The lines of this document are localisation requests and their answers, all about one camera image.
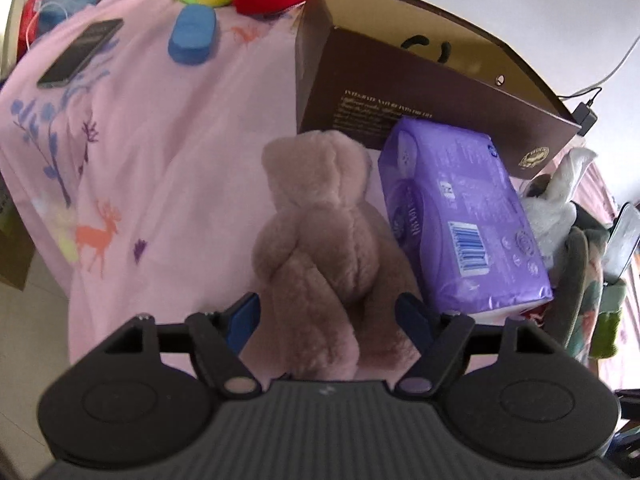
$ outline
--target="white cable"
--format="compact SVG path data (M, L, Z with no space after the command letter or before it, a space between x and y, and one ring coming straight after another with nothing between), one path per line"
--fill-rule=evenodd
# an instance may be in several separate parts
M58 6L60 7L60 9L62 9L62 11L65 13L65 20L69 19L69 13L66 12L65 7L62 4L59 4L58 2L46 2L43 5L40 6L40 8L38 9L38 12L36 12L31 19L29 20L29 24L27 25L27 29L24 31L24 41L27 43L27 51L31 50L31 44L29 43L29 31L31 30L31 25L33 25L33 22L35 21L35 19L40 16L40 13L42 12L42 9L44 9L47 6Z
M589 86L585 86L585 88L582 88L581 90L575 91L574 93L572 93L571 95L568 95L565 99L562 99L562 100L566 101L567 99L571 99L572 97L578 97L578 94L581 94L583 92L591 91L591 90L597 88L598 86L601 86L602 84L606 83L611 78L611 76L613 76L624 65L624 63L626 61L626 58L628 58L629 55L633 52L633 50L635 49L636 45L638 44L638 41L640 41L640 34L638 34L638 36L636 37L636 40L632 43L632 45L629 48L629 50L626 51L626 54L620 60L618 65L611 72L609 72L609 74L606 77L604 77L603 79L601 79L597 83L594 83L594 84L589 85Z

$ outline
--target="pink plush toy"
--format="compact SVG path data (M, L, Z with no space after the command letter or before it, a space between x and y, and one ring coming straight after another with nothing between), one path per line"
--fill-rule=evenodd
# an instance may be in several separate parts
M418 353L394 304L402 292L419 297L418 287L388 224L364 200L367 151L340 132L309 132L270 142L262 164L276 215L253 261L284 369L308 380L406 371Z

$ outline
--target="pink bed sheet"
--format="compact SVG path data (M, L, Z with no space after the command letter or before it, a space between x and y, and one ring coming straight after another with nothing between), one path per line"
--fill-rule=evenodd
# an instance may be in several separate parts
M259 22L217 9L213 55L183 66L167 54L181 9L175 0L104 0L36 44L0 92L0 168L70 295L72 362L137 313L177 322L254 288L251 249L274 213L260 154L296 133L296 13ZM36 89L87 24L117 17L124 27L78 78ZM377 172L367 198L384 211ZM577 199L605 221L615 211L594 166ZM614 388L640 386L636 290L630 279L621 351L601 365ZM283 371L272 336L265 316L242 356L262 380ZM369 373L394 380L402 370Z

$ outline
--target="tissue pack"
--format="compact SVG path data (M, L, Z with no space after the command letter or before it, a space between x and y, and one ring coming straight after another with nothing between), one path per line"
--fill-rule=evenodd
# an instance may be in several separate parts
M378 160L386 211L423 298L484 318L552 299L529 222L490 139L402 118Z

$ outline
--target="beige floor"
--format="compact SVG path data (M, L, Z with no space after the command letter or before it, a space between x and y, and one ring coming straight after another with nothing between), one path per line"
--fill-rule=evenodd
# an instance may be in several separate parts
M39 254L24 292L0 283L0 449L27 479L51 460L36 407L68 367L67 305Z

